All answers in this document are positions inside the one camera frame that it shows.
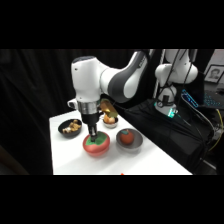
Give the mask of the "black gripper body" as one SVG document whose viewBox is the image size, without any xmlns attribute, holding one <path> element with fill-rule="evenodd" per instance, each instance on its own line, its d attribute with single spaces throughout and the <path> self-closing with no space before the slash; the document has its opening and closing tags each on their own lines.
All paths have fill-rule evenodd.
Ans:
<svg viewBox="0 0 224 224">
<path fill-rule="evenodd" d="M 97 113 L 82 115 L 82 122 L 89 126 L 95 126 L 98 121 L 99 121 L 99 115 Z"/>
</svg>

